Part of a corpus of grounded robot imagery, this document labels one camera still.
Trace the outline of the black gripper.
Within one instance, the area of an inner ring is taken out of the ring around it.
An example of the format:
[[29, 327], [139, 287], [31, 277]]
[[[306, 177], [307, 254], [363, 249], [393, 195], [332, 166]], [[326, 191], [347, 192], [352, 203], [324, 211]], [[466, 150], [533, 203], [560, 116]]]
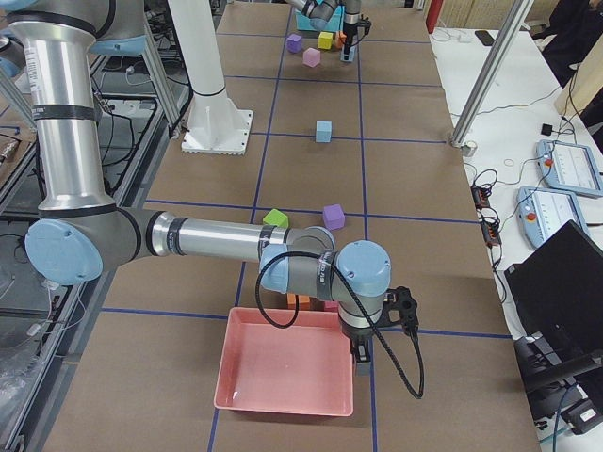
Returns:
[[343, 34], [345, 35], [345, 39], [343, 40], [345, 47], [352, 47], [354, 45], [354, 39], [357, 36], [359, 28], [362, 28], [367, 35], [371, 28], [370, 19], [360, 13], [352, 14], [345, 12], [343, 15], [342, 28]]
[[350, 340], [354, 373], [356, 376], [368, 376], [371, 369], [371, 352], [369, 340], [374, 335], [371, 327], [357, 328], [346, 322], [340, 323], [344, 335]]

